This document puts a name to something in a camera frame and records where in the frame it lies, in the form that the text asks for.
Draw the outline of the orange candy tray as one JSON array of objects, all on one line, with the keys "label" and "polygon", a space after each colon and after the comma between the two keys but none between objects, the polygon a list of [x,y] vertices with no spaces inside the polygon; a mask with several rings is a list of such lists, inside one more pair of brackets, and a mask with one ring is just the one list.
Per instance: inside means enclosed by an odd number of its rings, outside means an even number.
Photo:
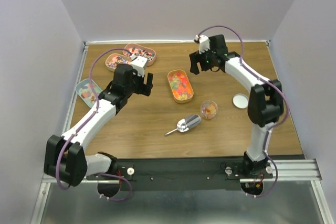
[{"label": "orange candy tray", "polygon": [[194,96],[194,90],[184,70],[173,70],[167,74],[169,87],[176,103],[188,103]]}]

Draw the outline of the metal scoop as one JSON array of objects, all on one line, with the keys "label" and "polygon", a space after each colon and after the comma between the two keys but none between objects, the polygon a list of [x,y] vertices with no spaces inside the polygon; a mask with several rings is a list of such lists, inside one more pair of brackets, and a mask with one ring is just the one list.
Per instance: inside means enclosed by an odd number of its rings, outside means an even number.
[{"label": "metal scoop", "polygon": [[176,124],[176,128],[165,133],[164,136],[168,136],[172,133],[174,133],[175,131],[178,131],[180,133],[185,133],[189,130],[191,130],[192,128],[196,127],[197,125],[199,125],[201,122],[201,117],[197,114],[192,114],[189,115],[181,120],[179,120]]}]

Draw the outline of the clear plastic cup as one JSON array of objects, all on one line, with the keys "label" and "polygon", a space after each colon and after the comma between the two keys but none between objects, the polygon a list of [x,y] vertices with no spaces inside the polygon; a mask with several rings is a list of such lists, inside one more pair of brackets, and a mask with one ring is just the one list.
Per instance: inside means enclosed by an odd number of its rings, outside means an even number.
[{"label": "clear plastic cup", "polygon": [[214,101],[206,100],[201,104],[200,112],[201,118],[205,120],[212,120],[218,112],[218,106]]}]

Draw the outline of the grey candy tray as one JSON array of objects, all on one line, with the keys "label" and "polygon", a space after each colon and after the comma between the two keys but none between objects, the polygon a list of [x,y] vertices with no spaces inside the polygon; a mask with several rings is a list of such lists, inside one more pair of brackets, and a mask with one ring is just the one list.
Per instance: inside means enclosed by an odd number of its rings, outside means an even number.
[{"label": "grey candy tray", "polygon": [[97,94],[102,91],[102,89],[94,81],[92,81],[92,85],[90,85],[89,79],[80,81],[75,87],[76,94],[89,108],[92,108],[96,102],[96,98],[91,87],[94,87]]}]

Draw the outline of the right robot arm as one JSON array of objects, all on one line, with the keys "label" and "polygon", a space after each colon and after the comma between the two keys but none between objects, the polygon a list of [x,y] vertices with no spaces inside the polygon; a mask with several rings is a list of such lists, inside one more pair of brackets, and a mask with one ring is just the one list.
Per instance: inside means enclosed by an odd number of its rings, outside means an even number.
[{"label": "right robot arm", "polygon": [[241,54],[230,52],[223,35],[197,35],[194,41],[198,51],[190,54],[191,73],[217,67],[249,92],[247,113],[253,127],[241,171],[246,177],[255,177],[267,167],[272,129],[284,112],[281,82],[265,78],[247,65]]}]

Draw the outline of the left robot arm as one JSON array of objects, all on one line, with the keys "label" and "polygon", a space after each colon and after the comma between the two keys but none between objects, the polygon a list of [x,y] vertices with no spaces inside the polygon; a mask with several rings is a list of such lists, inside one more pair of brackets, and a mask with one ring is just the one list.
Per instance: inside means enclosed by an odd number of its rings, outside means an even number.
[{"label": "left robot arm", "polygon": [[133,94],[149,96],[153,74],[141,76],[132,65],[121,64],[114,71],[113,80],[99,93],[89,112],[62,136],[52,135],[46,144],[44,173],[62,182],[78,186],[86,177],[100,174],[112,179],[117,172],[117,159],[107,153],[86,155],[85,150],[100,129],[127,104]]}]

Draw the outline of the pink candy tray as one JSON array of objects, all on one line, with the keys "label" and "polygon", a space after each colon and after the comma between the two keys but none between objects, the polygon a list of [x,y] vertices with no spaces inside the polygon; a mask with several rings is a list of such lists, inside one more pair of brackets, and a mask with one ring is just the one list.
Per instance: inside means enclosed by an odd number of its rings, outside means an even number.
[{"label": "pink candy tray", "polygon": [[127,44],[125,46],[125,50],[123,54],[130,58],[130,53],[136,56],[142,56],[148,60],[148,66],[154,64],[156,60],[156,52],[154,49],[149,47],[139,45],[139,44]]}]

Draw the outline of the beige candy tray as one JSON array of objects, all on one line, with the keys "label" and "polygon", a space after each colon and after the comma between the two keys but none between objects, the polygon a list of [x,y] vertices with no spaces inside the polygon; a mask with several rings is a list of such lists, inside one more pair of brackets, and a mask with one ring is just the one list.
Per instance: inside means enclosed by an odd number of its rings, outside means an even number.
[{"label": "beige candy tray", "polygon": [[105,65],[109,71],[114,72],[119,64],[130,64],[131,59],[121,54],[110,54],[105,61]]}]

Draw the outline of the white round lid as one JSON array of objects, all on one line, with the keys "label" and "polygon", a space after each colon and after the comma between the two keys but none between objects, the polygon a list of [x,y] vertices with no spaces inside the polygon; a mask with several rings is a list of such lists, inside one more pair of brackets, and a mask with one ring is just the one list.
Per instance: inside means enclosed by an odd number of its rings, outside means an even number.
[{"label": "white round lid", "polygon": [[242,93],[238,93],[233,96],[233,105],[239,109],[246,109],[248,107],[248,96]]}]

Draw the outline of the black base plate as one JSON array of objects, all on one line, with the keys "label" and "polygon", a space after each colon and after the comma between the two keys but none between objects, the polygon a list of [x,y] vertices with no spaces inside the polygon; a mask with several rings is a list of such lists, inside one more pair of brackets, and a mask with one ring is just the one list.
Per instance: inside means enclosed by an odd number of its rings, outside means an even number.
[{"label": "black base plate", "polygon": [[241,156],[121,158],[133,191],[241,190]]}]

